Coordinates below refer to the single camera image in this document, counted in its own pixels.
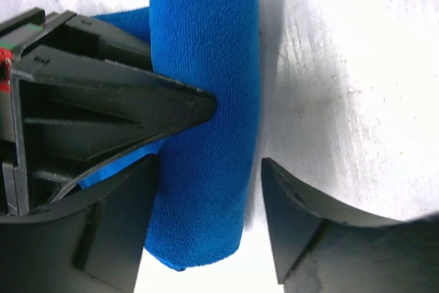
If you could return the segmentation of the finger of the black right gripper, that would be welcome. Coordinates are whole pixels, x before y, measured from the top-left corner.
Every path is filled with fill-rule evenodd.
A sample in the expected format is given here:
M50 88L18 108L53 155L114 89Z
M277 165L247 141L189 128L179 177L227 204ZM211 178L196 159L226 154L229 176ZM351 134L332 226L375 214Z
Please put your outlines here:
M204 123L215 96L164 76L41 45L10 73L16 157L10 210L27 215L37 181L47 201L127 153Z

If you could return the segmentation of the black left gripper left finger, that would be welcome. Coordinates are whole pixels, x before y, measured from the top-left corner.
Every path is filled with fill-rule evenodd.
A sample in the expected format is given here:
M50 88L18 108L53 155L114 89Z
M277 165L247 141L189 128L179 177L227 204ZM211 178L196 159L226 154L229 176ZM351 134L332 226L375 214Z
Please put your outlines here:
M1 218L2 292L132 292L158 185L151 154L26 216Z

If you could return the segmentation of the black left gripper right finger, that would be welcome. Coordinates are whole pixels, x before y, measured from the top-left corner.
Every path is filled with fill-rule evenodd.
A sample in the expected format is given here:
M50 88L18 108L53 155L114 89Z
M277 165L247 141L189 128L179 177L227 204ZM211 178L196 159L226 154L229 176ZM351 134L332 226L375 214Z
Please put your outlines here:
M345 204L261 162L278 282L286 292L437 292L438 216L408 222Z

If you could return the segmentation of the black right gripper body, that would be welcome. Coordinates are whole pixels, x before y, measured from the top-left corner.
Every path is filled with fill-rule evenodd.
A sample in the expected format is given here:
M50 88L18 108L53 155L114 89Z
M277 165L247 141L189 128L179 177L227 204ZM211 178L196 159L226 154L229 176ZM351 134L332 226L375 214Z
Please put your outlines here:
M150 45L99 19L32 8L1 22L1 48L15 60L39 45L143 70L152 69Z

